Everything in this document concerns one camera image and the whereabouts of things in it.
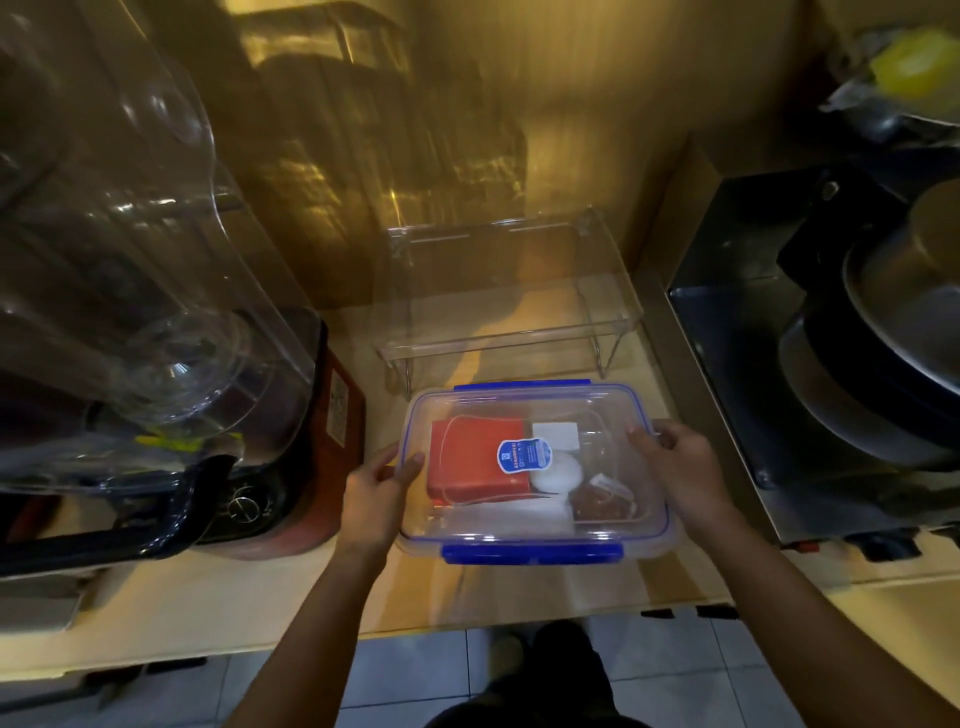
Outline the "clear container with blue clips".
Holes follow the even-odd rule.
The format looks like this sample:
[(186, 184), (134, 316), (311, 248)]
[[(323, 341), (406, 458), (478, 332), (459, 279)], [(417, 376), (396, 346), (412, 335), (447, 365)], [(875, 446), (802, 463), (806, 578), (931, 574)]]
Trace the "clear container with blue clips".
[[(544, 470), (553, 452), (534, 438), (532, 422), (575, 422), (581, 448), (572, 452), (584, 480), (597, 474), (620, 481), (636, 496), (639, 512), (630, 520), (576, 522), (566, 537), (501, 540), (459, 536), (443, 530), (443, 511), (426, 492), (431, 424), (454, 416), (520, 418), (530, 433), (498, 448), (505, 473)], [(572, 566), (652, 559), (671, 552), (679, 540), (678, 519), (668, 506), (642, 455), (627, 438), (630, 428), (650, 431), (638, 393), (617, 382), (590, 379), (527, 380), (458, 385), (425, 390), (410, 402), (400, 436), (399, 462), (423, 453), (424, 466), (407, 491), (397, 543), (404, 552), (437, 557), (459, 566)]]

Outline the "clear acrylic riser shelf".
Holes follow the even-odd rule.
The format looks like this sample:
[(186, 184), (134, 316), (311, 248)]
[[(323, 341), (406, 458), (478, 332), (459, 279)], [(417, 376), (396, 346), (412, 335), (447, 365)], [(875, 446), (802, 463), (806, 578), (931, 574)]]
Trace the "clear acrylic riser shelf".
[(412, 392), (426, 358), (585, 341), (601, 378), (642, 305), (603, 213), (388, 229), (371, 343)]

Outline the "red blender base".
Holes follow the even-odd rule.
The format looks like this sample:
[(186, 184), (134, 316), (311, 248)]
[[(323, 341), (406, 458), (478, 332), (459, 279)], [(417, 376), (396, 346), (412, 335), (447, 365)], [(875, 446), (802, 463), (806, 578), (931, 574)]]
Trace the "red blender base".
[(366, 397), (318, 323), (308, 411), (274, 462), (234, 470), (194, 551), (254, 562), (314, 551), (339, 531), (346, 479), (365, 457)]

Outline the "stainless steel stove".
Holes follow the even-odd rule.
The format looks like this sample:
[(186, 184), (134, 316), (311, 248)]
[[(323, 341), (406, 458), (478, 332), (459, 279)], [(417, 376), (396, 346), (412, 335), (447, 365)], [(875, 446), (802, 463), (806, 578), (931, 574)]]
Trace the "stainless steel stove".
[(693, 148), (648, 249), (647, 330), (679, 417), (714, 443), (737, 504), (780, 547), (918, 528), (960, 548), (960, 470), (910, 470), (835, 436), (799, 401), (778, 345), (805, 291), (777, 257), (827, 180), (853, 166), (906, 202), (960, 177), (960, 153), (783, 165)]

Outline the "person's legs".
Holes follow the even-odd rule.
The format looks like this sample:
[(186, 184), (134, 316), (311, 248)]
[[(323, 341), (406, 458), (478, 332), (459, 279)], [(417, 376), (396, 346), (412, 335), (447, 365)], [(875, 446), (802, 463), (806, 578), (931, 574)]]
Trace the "person's legs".
[(559, 620), (522, 641), (516, 668), (424, 728), (651, 728), (622, 714), (584, 627)]

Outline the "black pan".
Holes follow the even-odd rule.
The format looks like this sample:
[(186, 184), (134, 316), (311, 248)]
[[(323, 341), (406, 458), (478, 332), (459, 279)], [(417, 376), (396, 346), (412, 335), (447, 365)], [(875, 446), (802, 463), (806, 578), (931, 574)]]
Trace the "black pan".
[(960, 394), (931, 382), (884, 345), (845, 285), (845, 261), (854, 245), (889, 233), (915, 201), (903, 200), (857, 167), (839, 167), (776, 263), (805, 293), (797, 314), (834, 381), (894, 425), (960, 454)]

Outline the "person's right forearm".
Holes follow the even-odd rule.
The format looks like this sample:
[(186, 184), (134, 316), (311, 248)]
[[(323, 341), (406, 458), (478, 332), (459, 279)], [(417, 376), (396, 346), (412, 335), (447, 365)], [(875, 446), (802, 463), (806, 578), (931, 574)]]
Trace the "person's right forearm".
[(734, 506), (681, 516), (810, 726), (960, 728), (960, 709), (861, 631)]

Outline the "person's left forearm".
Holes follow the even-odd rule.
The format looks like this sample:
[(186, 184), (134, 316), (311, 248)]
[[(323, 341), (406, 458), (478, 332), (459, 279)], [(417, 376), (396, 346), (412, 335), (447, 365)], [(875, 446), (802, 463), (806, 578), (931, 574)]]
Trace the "person's left forearm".
[(390, 543), (339, 539), (270, 658), (222, 728), (334, 728), (363, 611)]

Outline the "yellow item in plastic bag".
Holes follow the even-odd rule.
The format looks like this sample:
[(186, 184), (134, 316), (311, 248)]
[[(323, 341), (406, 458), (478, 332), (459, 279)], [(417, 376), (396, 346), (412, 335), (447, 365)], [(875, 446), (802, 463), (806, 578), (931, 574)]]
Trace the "yellow item in plastic bag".
[(960, 127), (960, 36), (934, 26), (882, 27), (859, 32), (830, 52), (836, 83), (823, 113), (878, 105), (887, 113)]

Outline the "brown tea bag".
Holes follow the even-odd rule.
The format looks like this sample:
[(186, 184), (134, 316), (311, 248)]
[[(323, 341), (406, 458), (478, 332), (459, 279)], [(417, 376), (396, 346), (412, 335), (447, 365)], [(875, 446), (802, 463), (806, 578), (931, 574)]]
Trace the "brown tea bag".
[(634, 492), (603, 473), (595, 474), (571, 491), (569, 503), (576, 523), (630, 521), (640, 512)]

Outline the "person's right hand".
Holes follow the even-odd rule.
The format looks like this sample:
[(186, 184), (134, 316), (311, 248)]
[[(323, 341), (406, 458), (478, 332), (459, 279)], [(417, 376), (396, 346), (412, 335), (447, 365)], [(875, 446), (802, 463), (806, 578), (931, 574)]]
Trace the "person's right hand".
[(703, 547), (741, 522), (708, 438), (670, 419), (656, 420), (653, 433), (669, 448), (668, 461), (646, 466), (694, 543)]

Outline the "metal bowl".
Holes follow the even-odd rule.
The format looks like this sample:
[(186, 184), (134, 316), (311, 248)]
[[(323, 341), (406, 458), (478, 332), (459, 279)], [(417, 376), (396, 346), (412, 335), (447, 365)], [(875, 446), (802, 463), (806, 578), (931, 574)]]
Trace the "metal bowl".
[(841, 85), (818, 105), (818, 111), (839, 115), (859, 137), (874, 144), (960, 147), (960, 124), (910, 113), (869, 84)]

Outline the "white square packet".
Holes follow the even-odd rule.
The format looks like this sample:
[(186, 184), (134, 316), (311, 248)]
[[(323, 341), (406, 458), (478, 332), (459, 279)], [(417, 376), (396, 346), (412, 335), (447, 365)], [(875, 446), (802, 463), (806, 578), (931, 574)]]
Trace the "white square packet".
[(552, 451), (578, 453), (581, 449), (580, 432), (575, 421), (532, 421), (531, 433), (543, 440)]

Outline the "large silver metal pan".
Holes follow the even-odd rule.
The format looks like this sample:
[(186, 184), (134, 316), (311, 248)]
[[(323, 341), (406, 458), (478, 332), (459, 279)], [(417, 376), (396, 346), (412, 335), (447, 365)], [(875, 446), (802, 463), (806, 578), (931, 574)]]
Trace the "large silver metal pan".
[(859, 403), (815, 355), (798, 313), (777, 345), (779, 366), (804, 408), (825, 428), (862, 453), (910, 471), (960, 471), (960, 453), (950, 453)]

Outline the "white flat packet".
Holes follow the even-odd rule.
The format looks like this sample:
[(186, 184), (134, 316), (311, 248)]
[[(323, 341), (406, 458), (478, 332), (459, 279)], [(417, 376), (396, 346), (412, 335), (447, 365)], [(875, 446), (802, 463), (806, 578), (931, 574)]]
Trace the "white flat packet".
[(531, 540), (575, 533), (568, 500), (554, 495), (451, 506), (442, 511), (442, 522), (443, 532), (462, 537)]

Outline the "black stove knob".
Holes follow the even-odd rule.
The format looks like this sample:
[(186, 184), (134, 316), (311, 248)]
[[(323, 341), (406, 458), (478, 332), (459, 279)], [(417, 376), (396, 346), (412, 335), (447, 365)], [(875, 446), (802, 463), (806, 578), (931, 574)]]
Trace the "black stove knob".
[(922, 557), (916, 543), (917, 527), (900, 527), (883, 531), (857, 533), (843, 541), (856, 548), (871, 564), (910, 561)]

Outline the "person's left hand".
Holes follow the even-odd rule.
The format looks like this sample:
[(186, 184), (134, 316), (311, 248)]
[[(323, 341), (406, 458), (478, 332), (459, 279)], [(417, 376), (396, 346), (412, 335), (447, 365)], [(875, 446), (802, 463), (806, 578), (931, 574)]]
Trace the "person's left hand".
[(341, 527), (335, 545), (338, 556), (368, 567), (383, 569), (400, 533), (406, 496), (392, 492), (392, 475), (398, 464), (398, 443), (369, 455), (346, 478)]

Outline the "white round object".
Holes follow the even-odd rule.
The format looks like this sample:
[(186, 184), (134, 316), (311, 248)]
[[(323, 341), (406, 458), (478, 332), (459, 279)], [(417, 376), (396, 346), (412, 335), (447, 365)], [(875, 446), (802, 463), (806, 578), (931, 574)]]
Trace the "white round object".
[(548, 496), (567, 496), (585, 479), (584, 469), (570, 451), (553, 451), (549, 467), (532, 470), (530, 483), (534, 491)]

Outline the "red box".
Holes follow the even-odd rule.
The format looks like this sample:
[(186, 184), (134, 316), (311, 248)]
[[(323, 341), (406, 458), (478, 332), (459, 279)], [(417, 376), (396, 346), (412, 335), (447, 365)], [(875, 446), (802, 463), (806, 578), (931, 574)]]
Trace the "red box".
[(503, 441), (530, 433), (523, 418), (454, 416), (431, 423), (426, 493), (438, 506), (499, 503), (531, 499), (527, 471), (499, 467)]

